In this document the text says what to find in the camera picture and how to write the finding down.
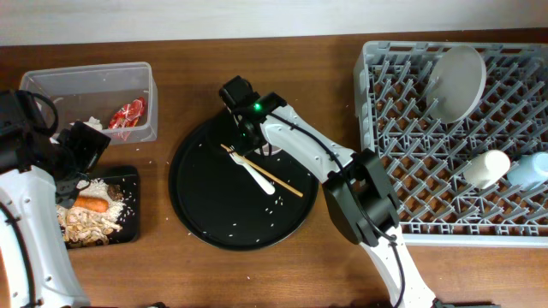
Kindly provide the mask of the brown food lump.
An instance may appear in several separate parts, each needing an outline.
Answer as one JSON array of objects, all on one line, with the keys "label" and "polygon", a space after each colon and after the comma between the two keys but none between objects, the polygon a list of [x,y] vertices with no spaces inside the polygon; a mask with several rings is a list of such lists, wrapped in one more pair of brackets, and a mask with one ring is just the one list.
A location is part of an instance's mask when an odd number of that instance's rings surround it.
[{"label": "brown food lump", "polygon": [[109,184],[107,187],[107,194],[112,201],[122,202],[124,195],[119,185]]}]

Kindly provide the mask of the white bowl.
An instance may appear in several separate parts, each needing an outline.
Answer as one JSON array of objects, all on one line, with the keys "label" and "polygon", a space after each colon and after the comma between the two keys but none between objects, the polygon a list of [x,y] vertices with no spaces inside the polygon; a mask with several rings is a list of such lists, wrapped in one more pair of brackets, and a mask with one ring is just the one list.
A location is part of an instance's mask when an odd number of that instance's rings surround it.
[{"label": "white bowl", "polygon": [[261,146],[259,149],[256,149],[254,152],[258,155],[269,157],[278,154],[281,150],[281,148],[267,143]]}]

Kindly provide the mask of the white tissue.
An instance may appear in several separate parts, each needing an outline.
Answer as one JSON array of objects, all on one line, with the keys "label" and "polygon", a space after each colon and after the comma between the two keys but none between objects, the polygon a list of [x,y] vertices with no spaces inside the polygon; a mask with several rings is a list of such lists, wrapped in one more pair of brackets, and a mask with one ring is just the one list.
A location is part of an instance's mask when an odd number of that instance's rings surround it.
[{"label": "white tissue", "polygon": [[93,128],[95,130],[98,130],[98,131],[103,130],[103,125],[100,122],[100,120],[97,119],[97,118],[94,118],[93,116],[91,116],[88,121],[84,121],[83,124],[87,125],[88,127]]}]

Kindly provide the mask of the white cup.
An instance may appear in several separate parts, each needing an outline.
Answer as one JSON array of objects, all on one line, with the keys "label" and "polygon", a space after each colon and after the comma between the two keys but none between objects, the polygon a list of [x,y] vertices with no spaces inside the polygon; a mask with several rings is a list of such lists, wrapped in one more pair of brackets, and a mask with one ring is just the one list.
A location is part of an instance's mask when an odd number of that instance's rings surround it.
[{"label": "white cup", "polygon": [[510,168],[510,159],[502,151],[489,150],[469,161],[468,168],[462,173],[467,184],[486,189],[502,178]]}]

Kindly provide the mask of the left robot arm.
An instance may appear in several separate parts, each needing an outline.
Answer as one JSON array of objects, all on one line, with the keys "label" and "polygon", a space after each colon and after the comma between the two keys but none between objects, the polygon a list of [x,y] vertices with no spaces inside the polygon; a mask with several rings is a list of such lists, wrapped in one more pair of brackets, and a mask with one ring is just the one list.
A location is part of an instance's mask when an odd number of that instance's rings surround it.
[{"label": "left robot arm", "polygon": [[38,93],[1,93],[1,255],[12,307],[88,307],[70,263],[57,206],[71,207],[80,181],[110,138],[78,121],[59,131]]}]

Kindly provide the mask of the pile of rice and shells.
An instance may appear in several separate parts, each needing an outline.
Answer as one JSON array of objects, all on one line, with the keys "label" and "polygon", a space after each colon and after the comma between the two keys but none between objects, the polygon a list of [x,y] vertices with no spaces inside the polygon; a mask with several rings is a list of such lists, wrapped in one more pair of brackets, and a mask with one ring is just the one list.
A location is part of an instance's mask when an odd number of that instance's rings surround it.
[{"label": "pile of rice and shells", "polygon": [[[81,181],[78,188],[85,185],[86,183]],[[78,196],[108,201],[110,206],[105,213],[74,206],[70,209],[57,206],[57,220],[62,230],[63,241],[68,247],[106,246],[110,243],[111,236],[122,231],[123,226],[118,221],[126,204],[124,199],[122,202],[115,202],[109,198],[108,185],[102,179],[91,180],[90,186],[81,190]]]}]

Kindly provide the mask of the wooden chopstick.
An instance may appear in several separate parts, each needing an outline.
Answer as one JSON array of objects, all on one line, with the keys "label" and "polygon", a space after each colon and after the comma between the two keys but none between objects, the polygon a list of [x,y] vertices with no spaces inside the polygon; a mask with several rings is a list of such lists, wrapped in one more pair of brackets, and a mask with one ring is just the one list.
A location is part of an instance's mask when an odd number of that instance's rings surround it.
[{"label": "wooden chopstick", "polygon": [[260,166],[258,166],[257,164],[249,161],[248,159],[246,159],[245,157],[242,157],[240,156],[239,154],[237,154],[234,150],[230,149],[228,146],[226,145],[223,145],[221,144],[221,146],[230,154],[230,155],[233,155],[234,157],[237,157],[239,159],[241,159],[245,164],[247,164],[250,168],[253,168],[257,173],[261,173],[262,175],[265,175],[266,177],[268,177],[270,180],[276,182],[278,185],[280,185],[281,187],[284,187],[286,188],[288,191],[292,192],[294,195],[302,198],[303,197],[303,193],[296,190],[295,188],[293,188],[292,186],[290,186],[289,184],[287,183],[284,183],[282,182],[280,179],[278,179],[275,175],[272,175],[271,173],[269,173],[268,171],[262,169]]}]

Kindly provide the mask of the orange carrot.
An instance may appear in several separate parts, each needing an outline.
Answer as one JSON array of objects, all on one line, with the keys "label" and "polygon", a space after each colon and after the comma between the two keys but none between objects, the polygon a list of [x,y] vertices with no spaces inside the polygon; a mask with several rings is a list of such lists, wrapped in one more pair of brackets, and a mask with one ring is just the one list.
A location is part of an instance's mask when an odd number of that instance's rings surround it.
[{"label": "orange carrot", "polygon": [[78,197],[74,202],[74,207],[79,207],[98,213],[105,213],[109,209],[109,206],[109,202],[102,198]]}]

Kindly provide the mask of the grey round plate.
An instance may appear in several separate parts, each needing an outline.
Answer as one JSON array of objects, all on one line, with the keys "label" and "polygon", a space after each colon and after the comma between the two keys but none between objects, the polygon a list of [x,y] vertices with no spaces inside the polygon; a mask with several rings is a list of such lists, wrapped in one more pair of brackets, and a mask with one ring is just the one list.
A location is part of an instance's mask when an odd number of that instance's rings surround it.
[{"label": "grey round plate", "polygon": [[429,81],[434,84],[426,96],[427,114],[443,124],[468,117],[480,102],[486,77],[485,61],[475,48],[450,48],[430,74]]}]

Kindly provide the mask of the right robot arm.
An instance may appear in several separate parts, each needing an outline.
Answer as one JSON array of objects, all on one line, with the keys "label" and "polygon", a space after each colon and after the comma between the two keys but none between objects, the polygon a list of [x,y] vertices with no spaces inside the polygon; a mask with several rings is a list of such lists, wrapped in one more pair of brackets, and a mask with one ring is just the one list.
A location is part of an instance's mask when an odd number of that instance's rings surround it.
[{"label": "right robot arm", "polygon": [[279,149],[322,185],[331,221],[372,260],[393,307],[434,307],[438,300],[422,279],[402,235],[399,198],[378,156],[343,147],[307,124],[274,92],[259,95],[241,76],[225,83],[219,96],[239,129],[241,157],[263,157]]}]

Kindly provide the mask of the white plastic fork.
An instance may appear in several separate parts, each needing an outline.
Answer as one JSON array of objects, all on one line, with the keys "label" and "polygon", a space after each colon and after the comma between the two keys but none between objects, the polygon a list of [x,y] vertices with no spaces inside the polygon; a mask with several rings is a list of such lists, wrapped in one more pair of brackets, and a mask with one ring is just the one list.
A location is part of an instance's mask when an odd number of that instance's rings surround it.
[{"label": "white plastic fork", "polygon": [[242,166],[252,176],[255,182],[267,195],[272,195],[275,192],[275,187],[249,163],[244,162],[231,148],[229,148],[227,152],[236,164]]}]

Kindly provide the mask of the light blue cup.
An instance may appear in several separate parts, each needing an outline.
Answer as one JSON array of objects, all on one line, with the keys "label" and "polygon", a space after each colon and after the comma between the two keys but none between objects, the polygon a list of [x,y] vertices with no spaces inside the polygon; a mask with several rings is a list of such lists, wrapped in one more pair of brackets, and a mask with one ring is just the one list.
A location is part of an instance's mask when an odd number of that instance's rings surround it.
[{"label": "light blue cup", "polygon": [[523,156],[515,168],[507,174],[512,186],[519,186],[522,191],[533,190],[545,183],[548,178],[548,154],[537,152],[530,156]]}]

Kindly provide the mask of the red snack wrapper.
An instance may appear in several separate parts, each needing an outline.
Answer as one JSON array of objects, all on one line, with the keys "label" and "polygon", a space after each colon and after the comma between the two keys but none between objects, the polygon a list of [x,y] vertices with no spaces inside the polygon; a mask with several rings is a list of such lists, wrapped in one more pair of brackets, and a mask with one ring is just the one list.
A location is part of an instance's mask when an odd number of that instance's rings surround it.
[{"label": "red snack wrapper", "polygon": [[146,100],[136,98],[130,104],[123,105],[110,119],[109,129],[135,127],[139,119],[145,114]]}]

